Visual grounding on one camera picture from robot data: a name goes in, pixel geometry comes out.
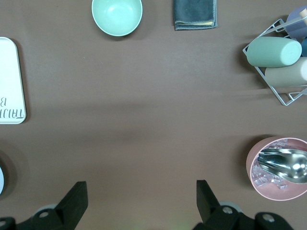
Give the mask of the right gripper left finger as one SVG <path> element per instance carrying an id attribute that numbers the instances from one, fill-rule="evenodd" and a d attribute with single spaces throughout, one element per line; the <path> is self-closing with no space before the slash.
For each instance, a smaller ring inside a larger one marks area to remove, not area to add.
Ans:
<path id="1" fill-rule="evenodd" d="M 73 230 L 88 207 L 87 184 L 77 182 L 54 207 L 36 212 L 29 219 L 16 223 L 12 217 L 2 217 L 2 230 Z"/>

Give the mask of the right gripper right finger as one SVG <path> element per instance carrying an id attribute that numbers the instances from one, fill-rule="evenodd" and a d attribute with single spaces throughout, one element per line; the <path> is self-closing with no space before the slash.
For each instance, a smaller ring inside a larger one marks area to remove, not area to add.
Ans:
<path id="1" fill-rule="evenodd" d="M 196 183 L 197 208 L 202 219 L 195 230 L 291 230 L 281 216 L 259 212 L 250 218 L 229 205 L 220 205 L 206 180 Z"/>

